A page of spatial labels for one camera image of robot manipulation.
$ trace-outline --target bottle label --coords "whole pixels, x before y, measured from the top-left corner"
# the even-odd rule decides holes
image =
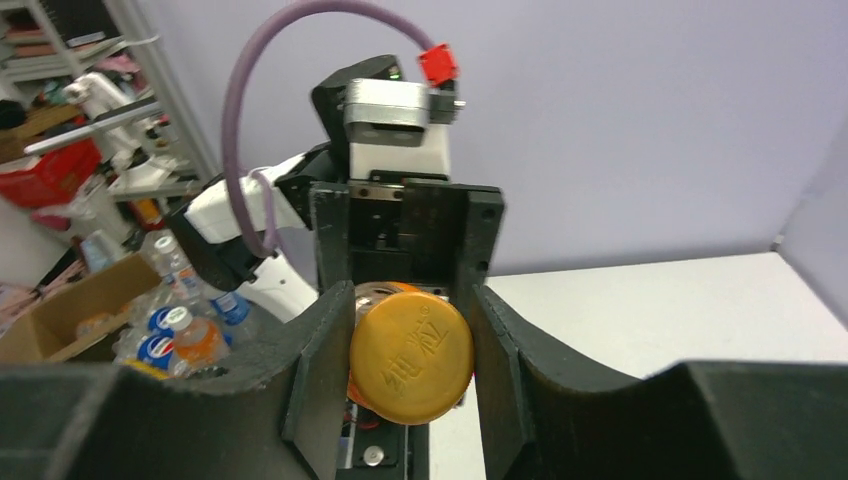
[[[167,372],[173,353],[173,340],[162,335],[151,335],[138,347],[137,358],[140,362]]]
[[[197,281],[197,272],[192,267],[186,267],[177,272],[177,278],[186,290],[190,298],[200,296],[200,282]]]
[[[212,308],[224,319],[229,326],[240,324],[250,313],[250,305],[247,300],[235,292],[228,292],[220,297],[210,300]]]
[[[230,348],[215,323],[205,318],[200,320],[208,327],[206,335],[192,345],[180,345],[176,349],[179,358],[188,362],[192,368],[213,365],[230,353]]]
[[[171,287],[171,291],[174,292],[174,296],[179,298],[180,300],[188,300],[190,298],[188,289],[186,288],[183,282],[178,282],[177,277],[173,273],[169,273],[162,277],[162,280],[166,285]]]
[[[173,338],[174,330],[168,326],[168,322],[166,321],[166,317],[170,311],[171,307],[162,307],[153,312],[147,321],[147,329],[153,333]]]

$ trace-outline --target white table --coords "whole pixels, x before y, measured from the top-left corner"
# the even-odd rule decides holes
[[[529,322],[646,377],[682,359],[848,363],[848,332],[776,253],[495,277]],[[430,425],[430,478],[485,478],[477,395]]]

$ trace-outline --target screw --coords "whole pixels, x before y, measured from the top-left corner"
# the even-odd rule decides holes
[[[377,445],[371,445],[370,447],[365,449],[365,452],[362,454],[362,460],[369,467],[376,467],[383,461],[383,457],[385,457],[385,453],[383,453],[383,449],[378,447]]]

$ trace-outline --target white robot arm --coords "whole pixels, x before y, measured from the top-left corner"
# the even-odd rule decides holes
[[[279,165],[263,169],[259,174],[273,184],[302,159],[303,154],[294,156]],[[241,185],[256,231],[265,230],[267,214],[275,216],[274,224],[280,228],[304,228],[300,217],[278,189],[273,189],[274,211],[266,213],[262,185],[249,176],[241,179]],[[224,243],[240,235],[223,181],[211,185],[196,197],[188,206],[185,217],[210,244]],[[277,253],[276,257],[266,258],[254,272],[254,280],[244,282],[237,291],[287,322],[311,305],[318,294],[292,268],[286,255]]]
[[[397,72],[394,64],[389,67],[380,64],[379,68],[372,65],[372,68],[380,75]],[[402,189],[403,179],[407,177],[448,182],[447,127],[462,107],[461,102],[454,101],[455,92],[434,93],[427,85],[385,78],[353,77],[342,87],[338,83],[330,86],[329,81],[316,90],[325,89],[322,91],[327,93],[325,97],[338,103],[330,103],[323,109],[316,105],[316,109],[331,143],[258,170],[256,173],[273,186],[270,192],[250,175],[243,174],[239,179],[253,231],[266,231],[267,234],[272,228],[295,227],[317,232],[329,227],[311,224],[312,206],[308,195],[291,194],[299,187],[308,191],[313,181],[345,185],[354,196],[361,195],[364,190]],[[316,103],[315,97],[314,90],[313,103]],[[334,133],[339,131],[343,132],[341,140],[338,136],[334,138]],[[335,149],[339,143],[345,148]],[[313,176],[316,171],[321,174]],[[309,180],[305,185],[286,183],[295,177]],[[269,215],[273,215],[272,222],[268,222]],[[238,292],[282,321],[294,318],[317,298],[316,290],[292,268],[283,252],[276,251],[277,255],[263,260],[245,248],[239,239],[242,233],[225,181],[207,187],[176,212],[176,216],[182,230],[189,230],[184,235],[194,238],[194,241],[180,239],[180,243],[189,258],[194,251],[197,258],[192,258],[192,263],[213,286],[222,288],[222,285],[215,285],[216,279],[221,284],[243,279],[237,287]],[[175,228],[171,221],[168,223],[180,238],[181,228]],[[360,228],[360,225],[351,224],[350,228]],[[251,261],[254,264],[249,272],[242,269],[245,262]],[[230,289],[236,288],[232,283],[228,285]]]
[[[102,73],[86,73],[62,90],[69,103],[79,105],[90,118],[124,107],[132,103],[124,92]],[[114,154],[112,167],[118,180],[109,186],[109,191],[119,192],[134,188],[151,189],[161,185],[177,167],[177,159],[171,155],[154,153],[146,140],[145,132],[154,127],[150,119],[141,119],[127,127],[116,127],[104,131]],[[141,148],[148,160],[133,166],[136,151]]]

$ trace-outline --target orange bottle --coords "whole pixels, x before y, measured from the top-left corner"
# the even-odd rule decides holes
[[[214,365],[230,354],[224,336],[214,322],[194,317],[185,307],[168,312],[165,321],[174,330],[174,350],[196,370]]]

